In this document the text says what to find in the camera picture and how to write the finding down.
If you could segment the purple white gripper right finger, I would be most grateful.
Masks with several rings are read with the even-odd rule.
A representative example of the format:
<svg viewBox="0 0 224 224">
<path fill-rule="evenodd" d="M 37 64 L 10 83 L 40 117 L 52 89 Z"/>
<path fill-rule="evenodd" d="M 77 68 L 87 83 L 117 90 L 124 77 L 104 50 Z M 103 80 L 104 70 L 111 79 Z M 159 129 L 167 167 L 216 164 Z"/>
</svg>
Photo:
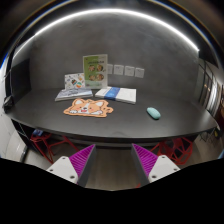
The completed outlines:
<svg viewBox="0 0 224 224">
<path fill-rule="evenodd" d="M 141 186 L 145 186 L 180 170 L 166 155 L 157 156 L 137 144 L 132 145 L 131 155 Z"/>
</svg>

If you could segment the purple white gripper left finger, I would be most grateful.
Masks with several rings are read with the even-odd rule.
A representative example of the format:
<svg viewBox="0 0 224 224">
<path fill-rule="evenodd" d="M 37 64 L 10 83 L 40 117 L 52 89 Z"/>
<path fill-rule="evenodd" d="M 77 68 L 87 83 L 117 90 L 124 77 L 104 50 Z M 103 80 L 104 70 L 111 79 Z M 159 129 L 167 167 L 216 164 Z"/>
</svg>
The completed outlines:
<svg viewBox="0 0 224 224">
<path fill-rule="evenodd" d="M 95 156 L 96 146 L 90 145 L 70 157 L 60 157 L 47 171 L 81 187 L 85 187 Z"/>
</svg>

